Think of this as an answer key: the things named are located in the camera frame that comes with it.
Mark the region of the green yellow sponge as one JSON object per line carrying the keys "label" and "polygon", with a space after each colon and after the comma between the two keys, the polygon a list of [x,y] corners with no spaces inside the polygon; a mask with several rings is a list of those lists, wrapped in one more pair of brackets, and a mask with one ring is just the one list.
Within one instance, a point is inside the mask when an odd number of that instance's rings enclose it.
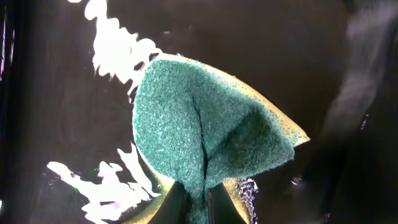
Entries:
{"label": "green yellow sponge", "polygon": [[136,147],[191,198],[190,223],[208,223],[208,191],[294,158],[305,131],[238,78],[178,55],[146,68],[132,111]]}

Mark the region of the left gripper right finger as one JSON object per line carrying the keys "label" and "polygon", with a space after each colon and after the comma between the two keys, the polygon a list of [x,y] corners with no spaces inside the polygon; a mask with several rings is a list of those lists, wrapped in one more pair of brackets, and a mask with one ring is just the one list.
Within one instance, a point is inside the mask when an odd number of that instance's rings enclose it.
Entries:
{"label": "left gripper right finger", "polygon": [[245,224],[223,184],[208,190],[209,224]]}

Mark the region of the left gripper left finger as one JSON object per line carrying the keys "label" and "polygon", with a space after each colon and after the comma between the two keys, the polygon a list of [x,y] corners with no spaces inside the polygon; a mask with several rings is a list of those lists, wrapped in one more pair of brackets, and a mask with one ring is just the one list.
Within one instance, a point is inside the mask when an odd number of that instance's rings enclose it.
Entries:
{"label": "left gripper left finger", "polygon": [[175,182],[149,224],[187,224],[188,194]]}

